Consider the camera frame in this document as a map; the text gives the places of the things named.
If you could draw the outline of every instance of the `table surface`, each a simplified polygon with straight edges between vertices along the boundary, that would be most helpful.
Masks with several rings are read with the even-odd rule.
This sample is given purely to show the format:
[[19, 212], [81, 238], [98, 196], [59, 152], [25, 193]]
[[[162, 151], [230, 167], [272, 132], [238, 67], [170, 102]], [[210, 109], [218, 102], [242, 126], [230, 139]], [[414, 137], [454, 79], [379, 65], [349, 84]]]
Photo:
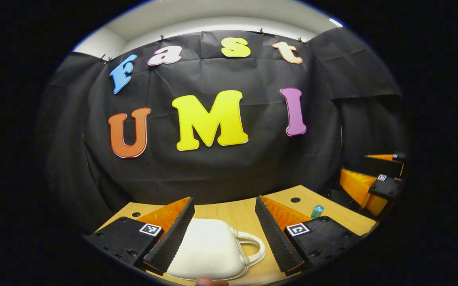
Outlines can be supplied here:
[[[334, 203], [333, 201], [326, 199], [325, 197], [322, 197], [303, 186], [296, 186], [287, 190], [265, 195], [264, 197], [282, 203], [283, 205], [297, 210], [309, 217], [312, 214], [314, 206], [321, 205], [324, 207], [322, 215], [329, 216], [358, 235], [366, 235], [378, 225], [378, 223], [373, 219], [367, 218], [340, 206], [339, 204]], [[300, 198], [300, 201], [293, 203], [291, 201], [293, 197]], [[278, 264], [273, 257], [268, 241], [266, 240], [264, 232], [260, 226], [259, 219], [254, 211], [255, 206], [256, 198], [243, 199], [241, 201], [230, 201], [228, 203], [214, 203], [211, 205], [195, 205], [196, 213], [193, 216], [194, 218], [223, 220], [235, 230], [240, 232], [249, 232], [262, 239], [265, 243], [266, 256], [264, 259], [256, 265], [250, 267], [244, 276], [238, 279], [229, 280], [229, 284], [231, 286], [265, 285], [294, 276], [293, 274], [286, 277], [285, 274], [278, 268]], [[111, 219], [105, 222], [100, 228], [103, 228], [122, 216], [133, 218], [132, 214], [134, 212], [140, 212], [142, 215], [146, 215], [161, 207], [163, 206], [147, 205], [144, 203], [129, 203], [111, 217]], [[258, 248], [252, 245], [242, 245], [242, 248], [243, 252], [247, 256], [253, 255], [258, 251]], [[151, 272], [148, 273], [177, 284], [183, 284], [186, 286], [194, 286], [196, 284], [195, 281], [178, 279], [167, 274], [160, 276]]]

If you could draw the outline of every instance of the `yellow letter m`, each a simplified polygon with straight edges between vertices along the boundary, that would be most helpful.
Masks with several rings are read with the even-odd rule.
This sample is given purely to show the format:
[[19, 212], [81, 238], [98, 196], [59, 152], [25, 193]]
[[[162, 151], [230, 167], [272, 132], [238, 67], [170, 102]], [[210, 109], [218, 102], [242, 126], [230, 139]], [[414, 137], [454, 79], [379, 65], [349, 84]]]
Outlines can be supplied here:
[[178, 109], [180, 120], [180, 141], [176, 145], [178, 150], [195, 150], [199, 148], [199, 141], [194, 139], [193, 128], [206, 146], [211, 146], [215, 140], [215, 133], [220, 125], [218, 143], [222, 146], [244, 144], [248, 135], [243, 132], [240, 118], [239, 91], [223, 91], [215, 98], [210, 112], [193, 95], [186, 95], [173, 100], [173, 106]]

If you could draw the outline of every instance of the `white handle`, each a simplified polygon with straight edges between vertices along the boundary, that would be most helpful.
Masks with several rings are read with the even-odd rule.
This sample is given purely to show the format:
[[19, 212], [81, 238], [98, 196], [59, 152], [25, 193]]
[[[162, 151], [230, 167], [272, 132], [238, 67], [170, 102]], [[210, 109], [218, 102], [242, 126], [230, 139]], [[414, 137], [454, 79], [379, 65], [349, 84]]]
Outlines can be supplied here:
[[256, 236], [251, 235], [247, 232], [238, 232], [237, 239], [240, 241], [241, 244], [252, 244], [254, 246], [259, 247], [258, 253], [247, 257], [249, 261], [247, 265], [249, 267], [257, 264], [264, 258], [264, 255], [266, 254], [266, 250], [264, 248], [264, 243], [262, 242], [262, 240], [258, 239]]

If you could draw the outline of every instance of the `white bag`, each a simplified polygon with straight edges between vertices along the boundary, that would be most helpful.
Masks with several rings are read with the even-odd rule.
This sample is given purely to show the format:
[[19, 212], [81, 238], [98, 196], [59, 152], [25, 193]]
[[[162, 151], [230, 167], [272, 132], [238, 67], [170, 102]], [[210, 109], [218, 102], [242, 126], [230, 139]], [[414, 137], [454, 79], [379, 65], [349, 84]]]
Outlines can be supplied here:
[[[253, 244], [259, 251], [246, 257], [241, 244]], [[236, 279], [264, 256], [264, 243], [254, 235], [238, 232], [218, 219], [193, 218], [167, 274], [186, 280], [200, 276], [213, 280]]]

